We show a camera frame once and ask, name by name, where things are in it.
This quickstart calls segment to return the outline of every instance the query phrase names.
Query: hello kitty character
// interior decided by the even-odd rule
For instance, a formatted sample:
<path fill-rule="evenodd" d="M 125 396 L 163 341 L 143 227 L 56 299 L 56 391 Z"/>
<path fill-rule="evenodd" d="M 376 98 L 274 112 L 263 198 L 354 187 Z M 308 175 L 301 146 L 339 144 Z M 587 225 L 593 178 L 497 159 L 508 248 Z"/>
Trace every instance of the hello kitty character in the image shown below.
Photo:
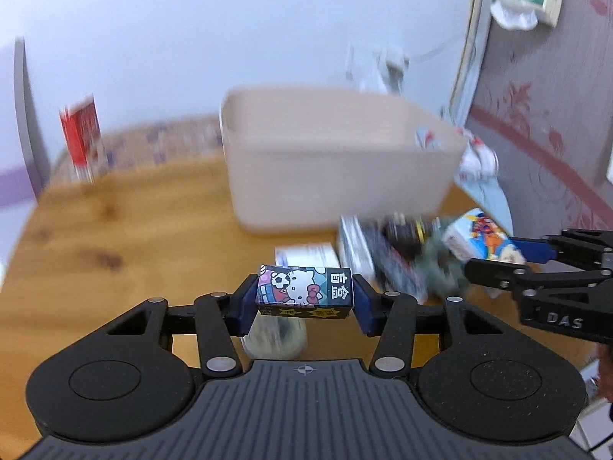
<path fill-rule="evenodd" d="M 320 286 L 313 281 L 314 271 L 292 270 L 287 276 L 289 284 L 286 287 L 288 299 L 285 304 L 305 306 L 307 304 L 319 304 L 323 295 Z"/>

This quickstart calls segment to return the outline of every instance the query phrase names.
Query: black object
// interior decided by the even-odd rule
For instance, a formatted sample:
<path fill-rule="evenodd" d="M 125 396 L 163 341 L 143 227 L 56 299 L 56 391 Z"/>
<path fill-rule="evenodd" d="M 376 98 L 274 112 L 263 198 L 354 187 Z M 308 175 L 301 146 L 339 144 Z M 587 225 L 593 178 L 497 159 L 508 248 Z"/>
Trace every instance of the black object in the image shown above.
<path fill-rule="evenodd" d="M 150 299 L 35 370 L 26 400 L 44 437 L 23 458 L 590 458 L 565 436 L 585 388 L 563 358 L 460 298 L 418 306 L 353 282 L 362 331 L 381 336 L 368 370 L 256 361 L 243 373 L 230 336 L 255 316 L 254 275 L 193 306 Z M 185 333 L 200 369 L 170 352 Z M 411 368 L 419 333 L 442 351 Z"/>
<path fill-rule="evenodd" d="M 529 262 L 555 259 L 585 271 L 534 273 L 527 265 L 473 259 L 465 265 L 468 280 L 512 291 L 524 325 L 613 344 L 613 232 L 569 229 L 513 242 Z"/>

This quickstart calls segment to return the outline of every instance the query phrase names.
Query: tabletop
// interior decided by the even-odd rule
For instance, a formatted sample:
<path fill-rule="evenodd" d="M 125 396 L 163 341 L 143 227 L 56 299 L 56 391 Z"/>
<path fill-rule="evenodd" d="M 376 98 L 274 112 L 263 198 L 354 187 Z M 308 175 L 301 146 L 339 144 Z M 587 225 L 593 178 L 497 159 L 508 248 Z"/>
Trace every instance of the tabletop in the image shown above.
<path fill-rule="evenodd" d="M 474 207 L 452 187 L 440 214 Z M 44 359 L 149 297 L 191 304 L 201 294 L 233 292 L 276 246 L 334 242 L 320 233 L 252 235 L 232 213 L 223 159 L 203 159 L 111 173 L 93 185 L 48 188 L 8 269 L 0 304 L 0 457 L 11 460 L 39 438 L 25 404 L 25 384 Z M 517 327 L 509 294 L 496 300 L 475 287 L 468 300 Z M 377 338 L 355 319 L 307 321 L 301 359 L 362 358 Z M 575 365 L 592 344 L 528 327 Z M 243 364 L 248 358 L 235 341 Z M 416 338 L 414 365 L 437 352 L 436 336 Z M 175 336 L 173 352 L 198 366 L 195 336 Z"/>

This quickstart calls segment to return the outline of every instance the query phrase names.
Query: hello kitty box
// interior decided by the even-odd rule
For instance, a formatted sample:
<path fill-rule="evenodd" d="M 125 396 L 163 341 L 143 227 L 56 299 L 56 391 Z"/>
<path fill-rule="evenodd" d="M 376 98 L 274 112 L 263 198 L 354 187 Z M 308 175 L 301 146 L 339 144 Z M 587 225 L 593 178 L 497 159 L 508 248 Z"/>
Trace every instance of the hello kitty box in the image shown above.
<path fill-rule="evenodd" d="M 345 318 L 353 307 L 351 270 L 264 265 L 257 306 L 263 315 Z"/>
<path fill-rule="evenodd" d="M 436 215 L 467 145 L 401 97 L 340 89 L 235 89 L 220 124 L 232 207 L 256 232 Z"/>

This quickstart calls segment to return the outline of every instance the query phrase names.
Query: box with colorful illustration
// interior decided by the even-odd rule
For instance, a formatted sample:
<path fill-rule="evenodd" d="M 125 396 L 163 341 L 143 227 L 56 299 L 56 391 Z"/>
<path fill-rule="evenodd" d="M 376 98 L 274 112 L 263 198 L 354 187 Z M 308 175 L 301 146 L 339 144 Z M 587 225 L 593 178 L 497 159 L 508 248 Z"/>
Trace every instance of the box with colorful illustration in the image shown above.
<path fill-rule="evenodd" d="M 449 225 L 443 242 L 463 262 L 471 258 L 514 264 L 526 262 L 502 228 L 478 207 Z"/>
<path fill-rule="evenodd" d="M 351 270 L 264 265 L 257 307 L 263 315 L 345 318 L 353 307 Z"/>

